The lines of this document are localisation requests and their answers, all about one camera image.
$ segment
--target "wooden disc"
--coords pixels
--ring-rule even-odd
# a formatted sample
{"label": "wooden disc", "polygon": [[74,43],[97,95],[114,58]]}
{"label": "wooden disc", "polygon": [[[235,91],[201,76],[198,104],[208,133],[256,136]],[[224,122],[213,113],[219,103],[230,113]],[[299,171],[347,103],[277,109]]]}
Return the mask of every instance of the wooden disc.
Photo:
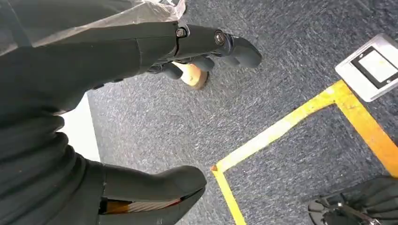
{"label": "wooden disc", "polygon": [[194,89],[201,89],[206,80],[207,80],[207,72],[200,70],[197,66],[193,64],[180,64],[173,62],[180,70],[183,71],[183,75],[181,80]]}

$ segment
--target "robotic arm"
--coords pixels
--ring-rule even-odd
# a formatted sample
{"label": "robotic arm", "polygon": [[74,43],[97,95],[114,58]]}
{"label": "robotic arm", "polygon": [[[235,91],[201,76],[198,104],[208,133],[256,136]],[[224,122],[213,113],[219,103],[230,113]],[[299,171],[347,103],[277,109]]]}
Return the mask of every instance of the robotic arm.
{"label": "robotic arm", "polygon": [[176,223],[205,191],[199,169],[150,175],[86,160],[56,132],[57,114],[108,82],[147,71],[178,78],[172,61],[208,71],[215,56],[256,67],[260,53],[241,37],[178,22],[91,28],[34,47],[24,44],[14,12],[0,0],[0,30],[18,44],[0,55],[0,225]]}

